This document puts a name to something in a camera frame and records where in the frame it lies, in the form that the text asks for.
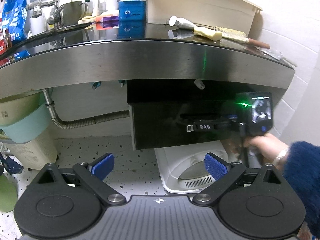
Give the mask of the person right hand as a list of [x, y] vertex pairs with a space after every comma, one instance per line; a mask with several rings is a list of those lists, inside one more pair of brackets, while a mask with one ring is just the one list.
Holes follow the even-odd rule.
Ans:
[[247, 137], [243, 146], [256, 147], [264, 157], [264, 163], [271, 163], [277, 169], [282, 170], [289, 155], [289, 146], [279, 140], [271, 133], [266, 133], [264, 136]]

